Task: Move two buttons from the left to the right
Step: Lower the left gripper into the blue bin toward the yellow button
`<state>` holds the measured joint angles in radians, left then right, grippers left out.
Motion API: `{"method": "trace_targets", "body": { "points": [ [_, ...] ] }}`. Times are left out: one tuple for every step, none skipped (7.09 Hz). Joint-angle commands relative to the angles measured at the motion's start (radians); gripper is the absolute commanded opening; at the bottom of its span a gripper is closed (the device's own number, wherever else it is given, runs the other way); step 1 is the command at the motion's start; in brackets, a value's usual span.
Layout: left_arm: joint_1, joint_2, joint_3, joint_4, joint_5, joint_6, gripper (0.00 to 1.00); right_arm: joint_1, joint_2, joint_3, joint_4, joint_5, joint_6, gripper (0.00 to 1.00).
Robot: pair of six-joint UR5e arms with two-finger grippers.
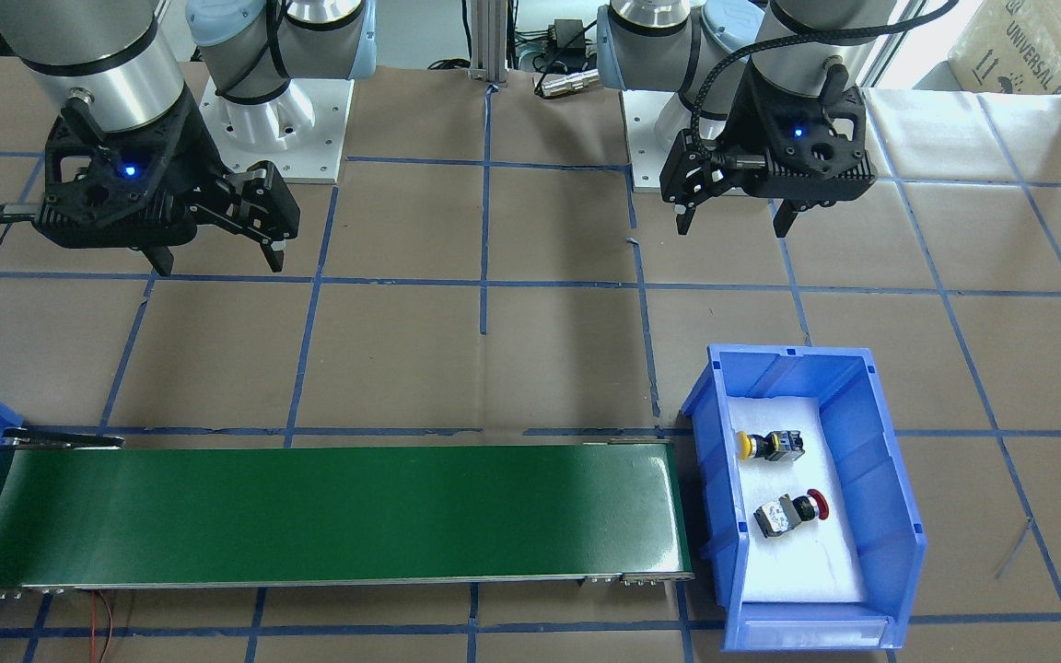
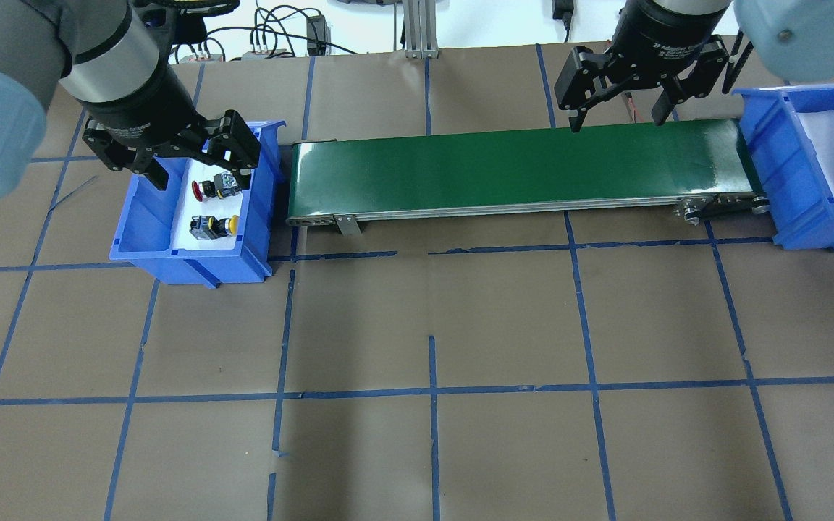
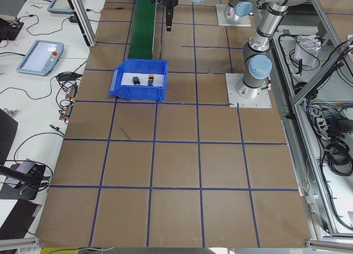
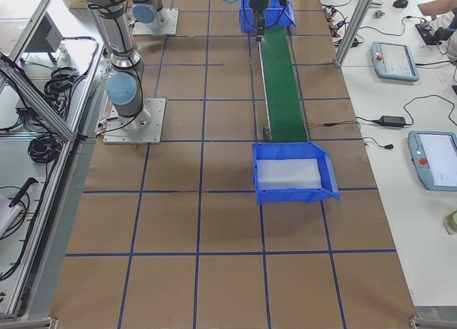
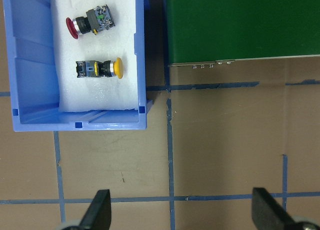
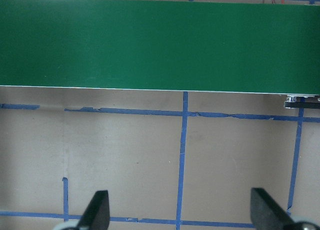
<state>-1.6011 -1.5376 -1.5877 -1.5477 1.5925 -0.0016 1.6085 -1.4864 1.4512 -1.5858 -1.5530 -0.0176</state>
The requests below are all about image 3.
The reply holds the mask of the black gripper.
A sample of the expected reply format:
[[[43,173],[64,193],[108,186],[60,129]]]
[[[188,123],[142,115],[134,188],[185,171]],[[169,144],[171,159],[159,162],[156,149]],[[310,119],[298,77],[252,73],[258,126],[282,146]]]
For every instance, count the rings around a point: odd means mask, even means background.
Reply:
[[[178,0],[163,0],[163,5],[166,6],[166,30],[171,31],[173,22],[173,10],[174,7],[178,5]]]

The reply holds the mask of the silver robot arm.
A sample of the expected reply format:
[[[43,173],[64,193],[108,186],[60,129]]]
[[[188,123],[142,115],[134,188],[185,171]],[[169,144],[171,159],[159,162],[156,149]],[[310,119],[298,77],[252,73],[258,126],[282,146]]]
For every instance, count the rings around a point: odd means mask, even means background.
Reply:
[[[230,21],[237,21],[252,12],[253,5],[250,1],[229,0],[223,16]]]
[[[191,0],[200,3],[204,0]],[[245,73],[242,80],[236,84],[237,94],[245,99],[254,99],[261,91],[264,80],[270,75],[271,60],[265,55],[269,48],[269,41],[273,37],[279,23],[286,15],[288,7],[299,5],[306,0],[230,0],[256,1],[268,3],[266,11],[257,26],[256,33],[245,42],[243,58]]]

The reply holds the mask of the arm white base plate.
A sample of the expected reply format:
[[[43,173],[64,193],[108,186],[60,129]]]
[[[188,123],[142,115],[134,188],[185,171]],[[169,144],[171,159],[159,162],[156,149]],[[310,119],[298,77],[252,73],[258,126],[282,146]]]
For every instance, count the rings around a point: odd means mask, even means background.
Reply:
[[[234,8],[227,4],[216,5],[217,20],[219,26],[251,27],[250,16],[236,15]]]
[[[229,107],[269,109],[271,101],[269,91],[262,90],[266,86],[263,82],[259,88],[249,88],[243,83],[243,74],[226,73],[226,85]]]

